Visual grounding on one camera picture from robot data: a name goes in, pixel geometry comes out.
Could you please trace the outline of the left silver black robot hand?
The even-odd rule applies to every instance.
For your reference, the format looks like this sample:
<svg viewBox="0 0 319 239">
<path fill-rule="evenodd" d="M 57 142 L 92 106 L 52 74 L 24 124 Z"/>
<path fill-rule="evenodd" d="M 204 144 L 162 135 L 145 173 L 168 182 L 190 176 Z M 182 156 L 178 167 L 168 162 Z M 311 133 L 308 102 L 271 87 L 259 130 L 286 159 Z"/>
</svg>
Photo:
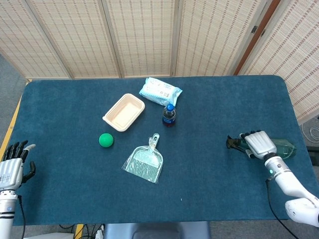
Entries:
<svg viewBox="0 0 319 239">
<path fill-rule="evenodd" d="M 16 142 L 10 145 L 4 152 L 0 162 L 0 190 L 17 190 L 21 184 L 26 183 L 36 174 L 34 161 L 30 161 L 30 171 L 24 175 L 24 164 L 30 150 L 35 144 L 26 146 L 28 141 Z"/>
</svg>

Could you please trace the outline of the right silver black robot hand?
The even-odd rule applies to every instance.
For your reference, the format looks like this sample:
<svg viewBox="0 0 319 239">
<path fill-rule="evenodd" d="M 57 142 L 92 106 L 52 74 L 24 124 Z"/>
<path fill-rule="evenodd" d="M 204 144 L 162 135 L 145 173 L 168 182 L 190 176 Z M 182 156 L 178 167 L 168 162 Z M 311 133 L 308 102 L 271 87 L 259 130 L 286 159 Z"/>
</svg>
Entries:
<svg viewBox="0 0 319 239">
<path fill-rule="evenodd" d="M 276 154 L 277 148 L 264 130 L 241 133 L 240 137 L 248 144 L 249 149 L 258 159 L 268 154 Z"/>
</svg>

